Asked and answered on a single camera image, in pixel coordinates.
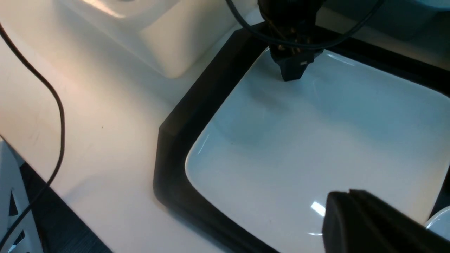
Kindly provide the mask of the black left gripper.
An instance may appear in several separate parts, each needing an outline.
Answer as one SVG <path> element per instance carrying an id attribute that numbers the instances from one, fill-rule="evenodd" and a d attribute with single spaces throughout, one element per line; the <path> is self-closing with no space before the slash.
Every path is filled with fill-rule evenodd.
<path id="1" fill-rule="evenodd" d="M 312 44 L 316 14 L 323 0 L 259 0 L 260 14 L 269 25 L 270 36 L 288 42 Z M 285 82 L 302 78 L 307 66 L 322 49 L 271 44 L 272 59 Z"/>

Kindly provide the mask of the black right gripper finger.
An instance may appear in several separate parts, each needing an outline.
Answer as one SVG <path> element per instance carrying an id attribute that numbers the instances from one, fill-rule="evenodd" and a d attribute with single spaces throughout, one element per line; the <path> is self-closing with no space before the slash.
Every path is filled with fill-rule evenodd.
<path id="1" fill-rule="evenodd" d="M 365 190 L 331 191 L 322 226 L 327 253 L 448 253 L 449 241 Z"/>

